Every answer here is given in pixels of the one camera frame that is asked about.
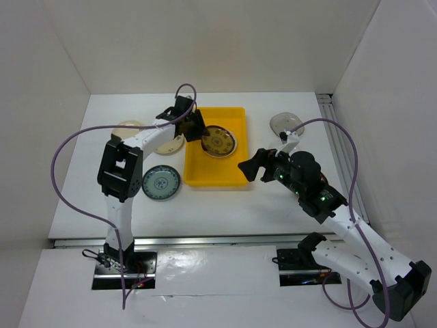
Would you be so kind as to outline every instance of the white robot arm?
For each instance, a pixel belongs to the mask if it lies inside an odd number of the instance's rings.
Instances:
[[[162,119],[155,120],[152,125],[158,126],[166,122],[168,121]],[[153,153],[153,151],[155,151],[155,149],[166,142],[173,140],[175,137],[175,130],[176,125],[174,124],[162,128],[143,130],[133,137],[123,140],[123,143],[125,146],[141,149],[144,161],[151,153]],[[134,184],[135,186],[139,185],[137,181],[135,181]],[[120,238],[122,240],[122,249],[126,251],[134,241],[131,228],[133,197],[121,202],[117,197],[106,195],[105,200],[108,209],[108,220],[118,227]],[[105,243],[113,249],[118,249],[119,247],[115,230],[111,226],[109,226]]]
[[[300,207],[320,224],[341,237],[350,251],[337,248],[318,233],[308,235],[298,246],[301,260],[319,264],[340,273],[361,286],[373,302],[386,312],[380,274],[368,246],[358,231],[362,230],[374,251],[388,286],[390,318],[400,321],[426,293],[431,269],[424,261],[413,262],[396,251],[354,211],[353,222],[346,199],[321,173],[320,165],[308,152],[288,152],[277,149],[259,149],[248,161],[238,167],[246,179],[254,181],[260,167],[264,167],[261,181],[276,180],[298,196]]]
[[[193,100],[178,96],[175,105],[156,117],[156,128],[142,130],[125,140],[112,135],[105,146],[98,172],[98,183],[102,186],[107,203],[108,220],[117,227],[121,245],[119,246],[115,228],[109,227],[104,244],[104,254],[119,261],[119,248],[123,251],[123,265],[128,269],[135,263],[134,238],[132,235],[132,202],[141,188],[143,162],[155,149],[184,135],[187,142],[201,139],[208,132],[196,109],[184,116],[193,107]]]

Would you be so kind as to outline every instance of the purple cable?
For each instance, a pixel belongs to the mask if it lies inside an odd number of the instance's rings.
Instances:
[[[328,122],[330,124],[335,125],[337,128],[339,128],[341,130],[341,132],[343,132],[345,134],[345,136],[349,139],[350,145],[352,146],[352,149],[354,151],[354,174],[352,176],[352,181],[350,183],[350,188],[349,188],[349,213],[350,213],[350,218],[352,219],[352,222],[355,223],[356,218],[354,215],[354,208],[352,207],[352,200],[353,200],[354,188],[355,188],[355,184],[356,184],[356,178],[358,176],[358,151],[356,150],[354,140],[352,139],[352,136],[349,134],[349,132],[347,132],[347,130],[344,127],[342,127],[336,121],[329,120],[328,118],[315,118],[313,120],[303,122],[302,124],[298,125],[297,127],[293,128],[292,130],[290,130],[290,132],[293,133],[294,131],[297,131],[298,129],[302,128],[303,126],[308,125],[310,123],[314,123],[314,122]],[[384,272],[382,271],[381,264],[379,263],[378,257],[376,256],[375,251],[373,250],[372,246],[370,245],[370,242],[367,240],[360,225],[356,224],[355,227],[356,227],[358,233],[360,234],[361,238],[363,239],[364,244],[366,244],[366,247],[369,250],[371,257],[372,257],[373,261],[375,262],[376,269],[378,270],[378,273],[379,273],[379,276],[381,279],[381,284],[382,284],[382,294],[384,295],[384,304],[385,304],[386,311],[384,314],[384,320],[382,321],[381,325],[379,325],[377,327],[372,327],[372,326],[367,325],[363,320],[361,320],[360,316],[358,315],[358,312],[356,311],[356,307],[354,307],[354,302],[352,300],[352,291],[350,289],[350,281],[348,280],[348,297],[349,297],[349,303],[351,306],[350,309],[354,313],[355,318],[358,320],[358,322],[362,326],[364,326],[366,328],[385,328],[387,326],[387,324],[389,323],[389,319],[390,319],[390,298],[389,298],[389,289],[387,288],[387,282],[385,280],[385,276],[384,276]],[[328,299],[330,301],[332,301],[332,299],[328,296],[326,291],[325,291],[325,295],[328,297]]]
[[[326,298],[327,298],[327,299],[328,299],[332,304],[334,304],[335,306],[337,306],[338,308],[343,309],[343,310],[352,310],[351,307],[340,305],[340,304],[338,304],[336,301],[334,301],[333,299],[331,299],[331,297],[329,296],[328,292],[326,291],[326,282],[327,282],[328,279],[329,279],[330,277],[332,277],[334,274],[335,274],[335,272],[332,272],[330,275],[327,275],[327,276],[325,277],[325,279],[323,279],[323,282],[322,282],[322,290],[323,290],[323,293],[325,294]],[[369,300],[370,300],[370,295],[368,294],[367,297],[366,297],[366,299],[365,299],[365,300],[364,300],[360,305],[355,306],[355,310],[357,310],[357,309],[361,309],[364,305],[367,304],[367,302],[368,302]]]
[[[56,179],[55,179],[55,165],[56,165],[56,160],[57,157],[59,156],[59,153],[61,152],[61,150],[66,146],[66,144],[68,144],[72,139],[74,139],[75,137],[77,137],[78,135],[81,135],[85,132],[88,131],[93,131],[93,130],[102,130],[104,128],[135,128],[135,129],[151,129],[151,128],[162,128],[164,126],[170,125],[170,124],[174,124],[178,121],[180,121],[182,118],[184,118],[185,116],[187,116],[192,110],[193,107],[195,106],[196,103],[196,99],[197,99],[197,92],[196,89],[190,84],[190,83],[184,83],[181,86],[179,86],[179,88],[176,90],[175,93],[175,98],[178,96],[179,91],[183,88],[183,87],[190,87],[193,90],[193,103],[191,104],[190,108],[183,113],[180,117],[166,122],[164,124],[159,124],[159,125],[152,125],[152,126],[129,126],[129,125],[102,125],[102,126],[92,126],[90,128],[84,128],[83,130],[79,130],[75,133],[73,133],[71,136],[69,136],[67,139],[65,139],[61,145],[58,147],[58,149],[56,149],[55,154],[53,155],[52,158],[52,163],[50,166],[50,177],[51,177],[51,182],[53,185],[53,188],[56,192],[56,194],[58,195],[59,199],[64,202],[65,205],[67,205],[68,207],[70,207],[72,210],[75,210],[78,213],[81,213],[83,215],[87,215],[88,217],[92,217],[93,219],[97,219],[101,222],[105,222],[106,224],[110,225],[112,228],[114,228],[115,231],[115,235],[117,236],[117,242],[119,245],[119,258],[120,258],[120,276],[121,276],[121,280],[122,280],[122,294],[123,294],[123,310],[126,308],[126,300],[128,298],[128,295],[130,294],[130,292],[132,291],[132,289],[129,291],[128,294],[126,294],[126,283],[124,281],[124,268],[123,268],[123,250],[122,250],[122,240],[120,238],[120,234],[118,231],[118,227],[110,222],[108,219],[105,219],[103,217],[99,217],[98,215],[89,213],[85,210],[81,210],[80,208],[76,207],[75,205],[71,204],[61,193],[61,191],[59,190],[59,187],[57,186],[56,183]]]

